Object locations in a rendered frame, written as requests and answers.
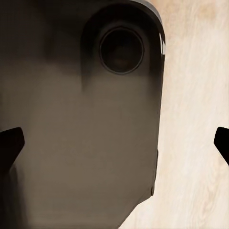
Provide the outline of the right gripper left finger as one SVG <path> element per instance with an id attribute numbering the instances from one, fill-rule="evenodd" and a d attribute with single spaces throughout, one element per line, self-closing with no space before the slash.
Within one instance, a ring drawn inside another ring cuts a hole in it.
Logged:
<path id="1" fill-rule="evenodd" d="M 0 132 L 0 184 L 25 145 L 21 127 Z"/>

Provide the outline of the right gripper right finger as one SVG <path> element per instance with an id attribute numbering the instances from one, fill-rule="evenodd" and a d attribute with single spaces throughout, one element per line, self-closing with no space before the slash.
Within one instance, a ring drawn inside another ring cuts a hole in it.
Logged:
<path id="1" fill-rule="evenodd" d="M 216 130 L 214 145 L 229 165 L 229 129 L 219 126 Z"/>

